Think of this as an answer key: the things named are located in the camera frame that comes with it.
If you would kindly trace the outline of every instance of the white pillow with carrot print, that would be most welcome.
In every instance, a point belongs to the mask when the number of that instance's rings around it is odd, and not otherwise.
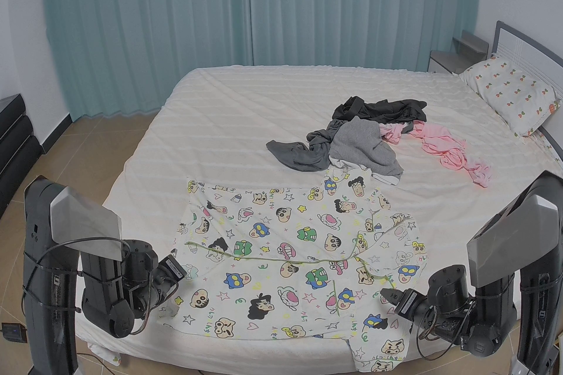
[[[471,66],[460,77],[517,136],[529,136],[559,108],[552,86],[500,56]]]

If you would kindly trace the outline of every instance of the pink fabric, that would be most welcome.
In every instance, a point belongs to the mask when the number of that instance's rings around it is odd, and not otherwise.
[[[401,140],[401,132],[406,124],[379,124],[379,132],[381,137],[385,138],[391,144],[398,144]]]
[[[412,136],[422,139],[422,149],[440,157],[440,164],[451,170],[466,169],[474,183],[484,188],[489,185],[490,166],[483,160],[465,153],[465,140],[455,139],[442,125],[414,121]]]

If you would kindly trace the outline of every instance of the nightstand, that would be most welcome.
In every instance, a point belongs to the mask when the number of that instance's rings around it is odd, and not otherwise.
[[[461,38],[453,38],[454,52],[430,52],[428,72],[442,74],[461,74],[473,64],[483,61],[489,52],[489,44],[477,36],[463,30]]]

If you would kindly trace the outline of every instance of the bed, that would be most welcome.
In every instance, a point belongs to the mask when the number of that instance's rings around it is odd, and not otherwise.
[[[545,47],[499,22],[493,51],[544,76],[562,96],[563,61]],[[426,236],[430,257],[417,286],[423,292],[436,270],[468,265],[466,242],[541,171],[563,174],[554,153],[560,150],[557,142],[563,142],[558,139],[563,113],[553,114],[530,138],[516,137],[457,76],[330,66],[231,66],[196,69],[177,84],[104,206],[121,217],[124,238],[148,241],[162,257],[171,250],[168,237],[185,210],[186,177],[248,189],[319,184],[322,172],[286,168],[265,143],[303,140],[306,133],[325,128],[335,107],[354,95],[366,101],[425,100],[428,121],[466,139],[468,153],[492,166],[490,185],[483,189],[465,171],[443,168],[421,150],[418,139],[405,137],[394,147],[405,172],[397,186],[385,186],[385,193],[391,202],[405,205]],[[79,280],[78,301],[82,288]],[[519,292],[515,302],[519,308]],[[283,367],[316,375],[355,370],[342,340],[225,341],[182,334],[162,327],[156,318],[142,334],[117,340],[83,315],[77,315],[76,332],[111,351],[204,371],[264,375]],[[444,343],[424,341],[421,348],[429,354]],[[407,359],[416,357],[411,345]]]

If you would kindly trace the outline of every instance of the headboard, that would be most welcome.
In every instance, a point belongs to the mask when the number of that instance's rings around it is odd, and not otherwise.
[[[510,25],[498,21],[493,53],[502,55],[526,72],[553,86],[556,97],[563,99],[563,58]],[[563,108],[548,117],[539,130],[563,159]]]

